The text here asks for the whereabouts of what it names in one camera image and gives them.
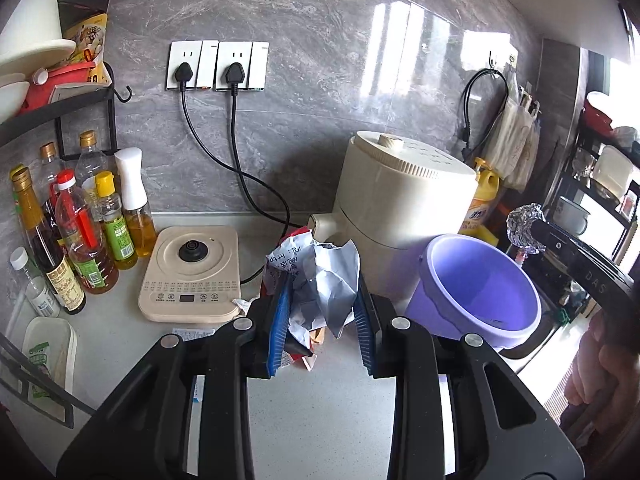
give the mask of barcode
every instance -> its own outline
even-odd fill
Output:
[[[89,283],[92,285],[100,285],[102,283],[102,276],[100,275],[100,272],[89,272],[87,278],[89,279]]]
[[[133,254],[133,244],[129,244],[122,250],[122,257],[129,258]]]

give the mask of yellow detergent bottle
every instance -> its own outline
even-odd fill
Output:
[[[476,157],[475,162],[478,190],[476,190],[471,206],[466,212],[465,221],[462,222],[459,233],[479,238],[495,246],[498,243],[498,239],[482,223],[486,220],[486,212],[489,209],[489,205],[498,194],[500,177],[482,158]]]

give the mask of white cup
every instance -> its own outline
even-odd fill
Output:
[[[0,56],[61,39],[57,0],[20,0],[0,33]]]
[[[587,230],[589,215],[585,208],[561,196],[554,211],[554,222],[569,234],[580,236]]]

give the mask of foil-wrapped object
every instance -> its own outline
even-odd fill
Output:
[[[546,247],[531,236],[531,224],[535,220],[545,221],[540,204],[527,204],[514,209],[507,216],[509,241],[527,254],[538,254]]]

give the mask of black power cord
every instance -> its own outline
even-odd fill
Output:
[[[242,168],[241,168],[241,165],[240,165],[240,159],[238,157],[238,147],[236,146],[236,105],[237,105],[237,99],[238,99],[238,84],[240,84],[240,83],[242,83],[244,81],[244,69],[242,68],[242,65],[240,63],[231,64],[229,66],[228,70],[226,71],[226,75],[225,75],[226,82],[228,83],[228,85],[230,85],[230,88],[231,88],[231,99],[232,99],[232,108],[231,108],[231,145],[232,145],[232,151],[233,151],[233,154],[234,154],[234,163],[236,165],[235,168],[233,166],[225,164],[219,158],[217,158],[213,153],[211,153],[209,151],[209,149],[200,140],[200,137],[198,136],[195,128],[193,127],[193,123],[191,123],[191,118],[189,116],[189,111],[187,110],[187,102],[186,102],[186,99],[185,99],[185,92],[186,92],[186,88],[187,88],[187,82],[191,79],[192,76],[193,76],[193,71],[191,70],[191,67],[189,66],[188,63],[182,63],[176,69],[175,74],[174,74],[175,80],[180,83],[180,97],[182,98],[182,111],[184,112],[184,117],[187,120],[187,125],[189,126],[189,129],[190,129],[191,133],[193,134],[193,137],[195,138],[195,140],[198,143],[198,145],[201,147],[202,151],[205,152],[207,154],[207,156],[211,160],[213,160],[216,164],[222,166],[226,170],[233,171],[235,174],[238,175],[238,177],[240,179],[240,184],[241,184],[241,187],[242,187],[242,191],[244,192],[244,195],[246,196],[246,198],[249,201],[249,203],[251,204],[251,206],[258,213],[260,213],[262,216],[265,216],[268,219],[271,219],[273,221],[279,222],[279,223],[284,225],[284,228],[282,230],[282,234],[280,235],[280,238],[284,238],[286,236],[287,230],[289,229],[290,226],[292,226],[292,227],[302,227],[300,225],[293,224],[293,223],[290,222],[291,213],[290,213],[290,209],[289,209],[289,204],[287,204],[287,201],[284,199],[284,197],[276,189],[271,187],[266,182],[260,180],[256,176],[253,176],[252,174],[249,174],[249,173],[246,173],[246,172],[242,171]],[[252,198],[251,194],[249,193],[249,189],[246,186],[246,182],[244,180],[245,178],[253,180],[254,182],[257,182],[261,186],[265,187],[266,189],[271,191],[280,200],[280,202],[282,202],[282,205],[284,206],[284,209],[285,209],[285,212],[286,212],[286,219],[285,220],[281,220],[280,218],[277,218],[275,216],[270,215],[269,213],[263,211],[263,209],[261,209],[255,203],[254,199]],[[251,280],[253,280],[256,276],[258,276],[262,272],[263,268],[264,267],[260,267],[260,269],[256,270],[251,276],[249,276],[248,278],[246,278],[244,280],[241,280],[240,281],[241,285],[244,285],[245,283],[248,283]]]
[[[497,113],[495,114],[493,120],[489,123],[486,130],[484,131],[484,135],[480,142],[478,142],[473,149],[469,148],[469,139],[471,137],[471,122],[469,121],[469,99],[471,97],[471,88],[478,79],[485,75],[494,74],[499,76],[504,82],[504,98],[502,99],[502,103],[500,104],[500,108],[498,108]],[[466,84],[465,89],[462,91],[462,113],[465,120],[465,127],[462,130],[462,140],[465,141],[465,147],[462,148],[462,159],[466,162],[469,160],[475,150],[480,148],[489,137],[489,133],[491,133],[494,124],[497,122],[498,118],[504,111],[504,107],[507,105],[507,99],[509,97],[509,85],[507,83],[507,79],[504,77],[502,72],[496,70],[495,68],[483,68],[474,74],[474,76],[469,80]]]

